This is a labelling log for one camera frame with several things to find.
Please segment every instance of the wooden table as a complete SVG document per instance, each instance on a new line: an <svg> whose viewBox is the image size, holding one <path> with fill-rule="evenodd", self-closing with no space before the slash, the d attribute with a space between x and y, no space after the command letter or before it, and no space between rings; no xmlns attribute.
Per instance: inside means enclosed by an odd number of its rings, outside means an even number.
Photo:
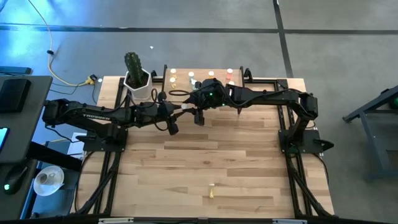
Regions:
<svg viewBox="0 0 398 224"><path fill-rule="evenodd" d="M189 71L195 72L198 81L208 78L209 70L177 69L175 89L189 87ZM226 70L213 71L222 82L229 81L222 78ZM234 75L237 74L240 71L234 70ZM167 70L166 92L172 88L168 82L170 76ZM104 77L99 106L114 107L119 79ZM289 78L287 81L289 88L305 91L303 79ZM245 86L274 91L271 85ZM159 91L161 87L160 83L154 83ZM168 100L180 101L180 97ZM243 109L240 115L236 109L220 107L205 111L205 119L205 126L201 127L193 123L193 115L181 116L177 121L180 131L174 136L158 131L155 126L129 129L112 216L294 217L285 158L279 149L276 106L252 106ZM98 185L103 157L103 152L96 152L87 160L78 189L79 208ZM333 213L322 163L309 154L303 155L303 163L308 187L323 207ZM214 198L210 198L210 184L215 185ZM298 195L304 211L300 191Z"/></svg>

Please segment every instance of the white pot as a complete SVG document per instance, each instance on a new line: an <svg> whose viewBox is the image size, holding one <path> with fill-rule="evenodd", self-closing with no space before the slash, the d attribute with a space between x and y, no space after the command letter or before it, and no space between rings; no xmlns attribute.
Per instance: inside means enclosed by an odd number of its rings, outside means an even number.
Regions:
<svg viewBox="0 0 398 224"><path fill-rule="evenodd" d="M130 91L134 99L137 100L146 100L150 97L150 92L152 91L152 77L148 74L148 82L143 87L133 89L131 86L127 84L127 76L129 72L126 72L126 76L124 77L124 86L126 86Z"/></svg>

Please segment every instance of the cactus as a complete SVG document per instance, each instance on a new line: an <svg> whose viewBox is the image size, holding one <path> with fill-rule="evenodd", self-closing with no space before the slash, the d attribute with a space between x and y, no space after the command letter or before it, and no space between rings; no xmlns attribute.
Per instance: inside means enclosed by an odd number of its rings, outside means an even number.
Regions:
<svg viewBox="0 0 398 224"><path fill-rule="evenodd" d="M134 52L128 52L124 56L124 63L129 71L127 84L132 88L140 88L144 86L146 82L138 55Z"/></svg>

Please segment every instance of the computer mouse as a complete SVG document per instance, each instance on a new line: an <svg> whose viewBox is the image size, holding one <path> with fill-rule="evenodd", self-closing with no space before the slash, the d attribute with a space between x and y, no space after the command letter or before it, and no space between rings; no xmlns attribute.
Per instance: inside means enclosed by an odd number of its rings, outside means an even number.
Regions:
<svg viewBox="0 0 398 224"><path fill-rule="evenodd" d="M20 163L11 168L6 178L4 179L4 192L12 195L20 189L24 177L27 173L26 163Z"/></svg>

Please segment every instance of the concrete floor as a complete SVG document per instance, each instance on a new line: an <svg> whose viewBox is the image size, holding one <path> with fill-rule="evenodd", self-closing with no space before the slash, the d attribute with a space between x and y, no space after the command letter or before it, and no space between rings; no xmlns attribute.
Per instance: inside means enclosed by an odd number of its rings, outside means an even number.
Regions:
<svg viewBox="0 0 398 224"><path fill-rule="evenodd" d="M207 27L275 29L272 0L36 0L51 25L103 27ZM285 29L398 29L394 0L279 0ZM8 1L0 22L42 24L25 0ZM123 55L135 51L147 70L249 67L256 77L286 77L278 34L53 32L53 69L70 82L88 75L123 75ZM396 35L286 35L295 78L318 97L321 136L335 143L325 153L330 191L338 216L397 223L398 181L365 182L372 160L359 121L341 117L398 84ZM47 70L49 36L39 31L0 31L2 65L28 66L33 75ZM72 91L53 86L54 90ZM96 97L100 84L96 88ZM93 104L92 87L76 93L50 93ZM67 136L79 131L63 125ZM39 123L34 140L58 139Z"/></svg>

